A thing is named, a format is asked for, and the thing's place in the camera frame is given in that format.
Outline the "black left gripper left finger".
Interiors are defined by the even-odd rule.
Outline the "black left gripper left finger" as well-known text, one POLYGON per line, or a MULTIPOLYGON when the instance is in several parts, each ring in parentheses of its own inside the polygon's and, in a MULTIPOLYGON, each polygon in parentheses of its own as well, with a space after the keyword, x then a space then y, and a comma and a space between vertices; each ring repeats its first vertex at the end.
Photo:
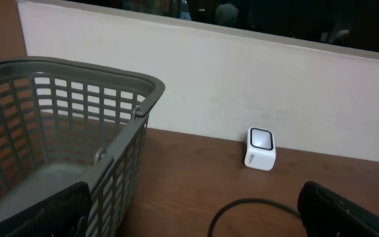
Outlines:
POLYGON ((84 237, 92 201, 87 182, 79 181, 0 222, 0 237, 84 237))

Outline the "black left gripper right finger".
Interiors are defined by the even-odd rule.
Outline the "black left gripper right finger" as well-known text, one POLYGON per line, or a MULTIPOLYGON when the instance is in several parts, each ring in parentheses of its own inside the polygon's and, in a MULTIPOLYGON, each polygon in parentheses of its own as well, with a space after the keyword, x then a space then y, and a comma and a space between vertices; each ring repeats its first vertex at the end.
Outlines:
POLYGON ((379 216, 316 182, 304 184, 297 208, 308 237, 379 237, 379 216))

